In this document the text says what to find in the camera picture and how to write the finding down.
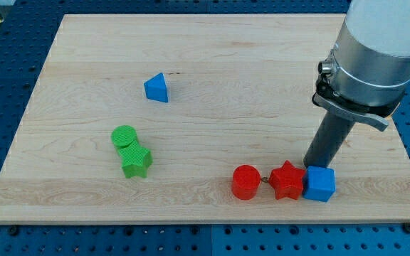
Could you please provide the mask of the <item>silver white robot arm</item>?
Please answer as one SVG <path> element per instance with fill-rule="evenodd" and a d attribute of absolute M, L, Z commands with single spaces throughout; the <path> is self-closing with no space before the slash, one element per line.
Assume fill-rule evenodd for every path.
<path fill-rule="evenodd" d="M 410 0 L 352 1 L 318 72 L 312 101 L 327 111 L 323 124 L 385 130 L 410 81 Z"/>

